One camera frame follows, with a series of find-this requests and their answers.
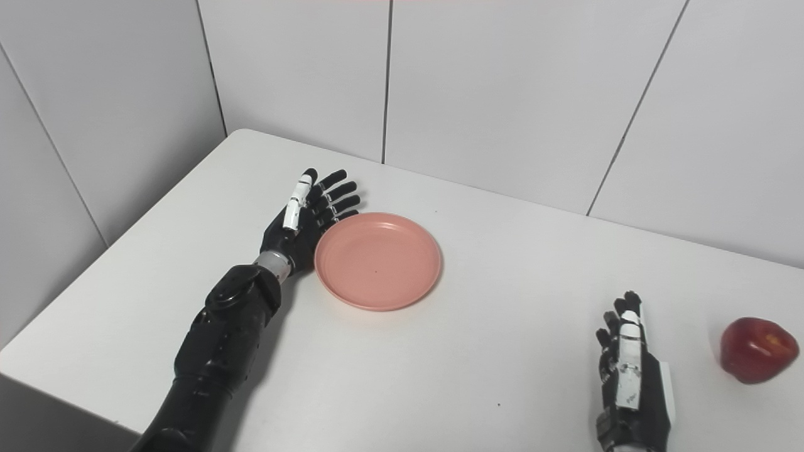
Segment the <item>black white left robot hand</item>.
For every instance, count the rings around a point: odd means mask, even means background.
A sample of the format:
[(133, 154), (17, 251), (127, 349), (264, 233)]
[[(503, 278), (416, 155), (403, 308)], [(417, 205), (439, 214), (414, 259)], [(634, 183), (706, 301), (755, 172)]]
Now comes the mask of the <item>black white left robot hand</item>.
[(319, 178), (305, 171), (284, 208), (264, 231), (255, 263), (279, 279), (313, 268), (314, 252), (324, 233), (358, 214), (358, 185), (344, 169)]

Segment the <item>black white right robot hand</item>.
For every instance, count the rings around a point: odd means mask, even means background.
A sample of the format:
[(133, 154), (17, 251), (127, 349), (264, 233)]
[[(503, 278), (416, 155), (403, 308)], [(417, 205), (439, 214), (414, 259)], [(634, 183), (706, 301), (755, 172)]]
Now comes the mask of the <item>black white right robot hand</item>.
[(595, 332), (602, 411), (595, 435), (603, 451), (667, 451), (675, 421), (670, 369), (648, 349), (641, 298), (632, 290)]

